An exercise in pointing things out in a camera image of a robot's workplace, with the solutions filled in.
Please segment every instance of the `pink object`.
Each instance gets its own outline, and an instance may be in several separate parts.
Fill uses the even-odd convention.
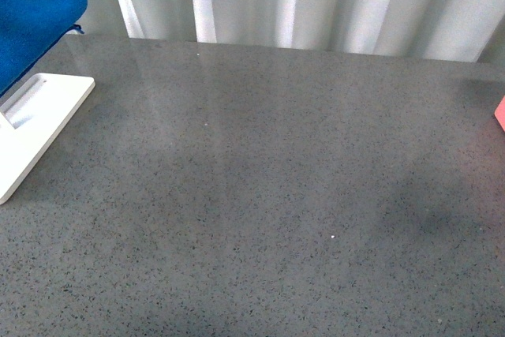
[[[503,97],[498,108],[496,108],[495,116],[498,119],[498,122],[502,126],[503,130],[505,130],[505,97]]]

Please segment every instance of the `table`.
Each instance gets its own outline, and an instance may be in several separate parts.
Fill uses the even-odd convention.
[[[65,36],[0,335],[503,335],[505,70]]]

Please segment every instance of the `blue cushion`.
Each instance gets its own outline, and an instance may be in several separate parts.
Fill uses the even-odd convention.
[[[88,0],[0,0],[0,96],[74,28]]]

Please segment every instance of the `white stand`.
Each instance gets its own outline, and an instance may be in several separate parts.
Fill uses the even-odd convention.
[[[94,87],[90,77],[36,74],[0,107],[0,204],[16,191]]]

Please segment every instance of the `gray countertop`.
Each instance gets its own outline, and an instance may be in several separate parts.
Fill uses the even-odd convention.
[[[505,70],[66,36],[0,335],[505,335]]]

